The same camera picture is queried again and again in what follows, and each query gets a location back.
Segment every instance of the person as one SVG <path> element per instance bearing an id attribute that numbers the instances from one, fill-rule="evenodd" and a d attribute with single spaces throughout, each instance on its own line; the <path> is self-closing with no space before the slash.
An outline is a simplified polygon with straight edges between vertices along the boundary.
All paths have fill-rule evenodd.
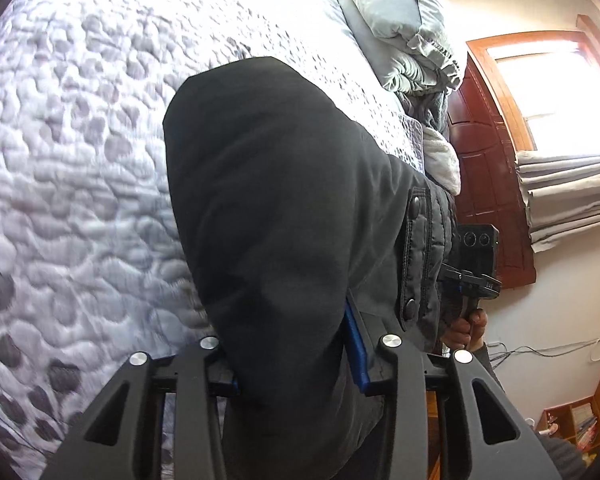
<path id="1" fill-rule="evenodd" d="M 182 249 L 240 384 L 228 477 L 374 478 L 384 405 L 352 379 L 345 299 L 432 351 L 451 197 L 273 58 L 190 77 L 163 129 Z"/>
<path id="2" fill-rule="evenodd" d="M 484 342 L 488 320 L 487 313 L 479 308 L 469 316 L 468 320 L 461 317 L 453 320 L 444 329 L 440 339 L 451 350 L 465 348 L 471 352 L 489 375 L 502 387 L 491 366 L 488 348 Z M 536 435 L 563 480 L 582 478 L 587 467 L 582 453 L 573 444 L 561 438 L 551 438 L 539 433 Z"/>

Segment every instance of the wooden bookshelf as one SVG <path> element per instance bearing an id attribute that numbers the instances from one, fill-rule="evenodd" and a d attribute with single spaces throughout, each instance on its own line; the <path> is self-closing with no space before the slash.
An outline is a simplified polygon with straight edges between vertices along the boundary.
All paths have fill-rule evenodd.
<path id="1" fill-rule="evenodd" d="M 544 412 L 542 412 L 542 417 L 536 426 L 536 430 L 546 430 L 548 427 L 548 418 L 554 416 L 556 417 L 555 422 L 558 424 L 558 431 L 553 434 L 552 437 L 568 440 L 576 445 L 576 427 L 573 420 L 573 409 L 587 403 L 591 404 L 591 411 L 598 419 L 596 425 L 596 437 L 593 442 L 583 450 L 592 460 L 600 451 L 600 382 L 598 383 L 598 388 L 593 396 L 544 410 Z"/>

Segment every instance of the gray pillowcase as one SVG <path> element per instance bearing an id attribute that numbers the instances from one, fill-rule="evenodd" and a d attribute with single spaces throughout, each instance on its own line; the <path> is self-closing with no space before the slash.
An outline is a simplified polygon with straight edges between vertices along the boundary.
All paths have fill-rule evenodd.
<path id="1" fill-rule="evenodd" d="M 466 44 L 449 34 L 444 0 L 353 2 L 376 38 L 438 72 L 438 89 L 460 86 L 466 68 Z"/>
<path id="2" fill-rule="evenodd" d="M 435 67 L 422 66 L 412 55 L 378 40 L 353 0 L 338 0 L 338 3 L 382 88 L 408 95 L 422 95 L 436 89 L 438 76 Z"/>

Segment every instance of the door panel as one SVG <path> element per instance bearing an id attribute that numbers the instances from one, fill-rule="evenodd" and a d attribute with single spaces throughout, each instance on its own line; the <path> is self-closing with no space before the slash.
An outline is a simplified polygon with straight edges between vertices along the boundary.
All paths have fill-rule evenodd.
<path id="1" fill-rule="evenodd" d="M 504 288 L 536 281 L 515 152 L 504 120 L 469 58 L 462 86 L 449 97 L 449 134 L 460 160 L 460 223 L 489 223 L 500 232 L 497 276 Z"/>

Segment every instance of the hand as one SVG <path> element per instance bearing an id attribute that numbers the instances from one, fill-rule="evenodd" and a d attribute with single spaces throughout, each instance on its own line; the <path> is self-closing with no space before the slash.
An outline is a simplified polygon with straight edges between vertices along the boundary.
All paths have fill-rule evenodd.
<path id="1" fill-rule="evenodd" d="M 487 313 L 479 308 L 470 316 L 470 321 L 459 317 L 448 326 L 440 340 L 452 350 L 466 346 L 469 352 L 475 352 L 484 345 L 484 331 L 487 328 Z"/>

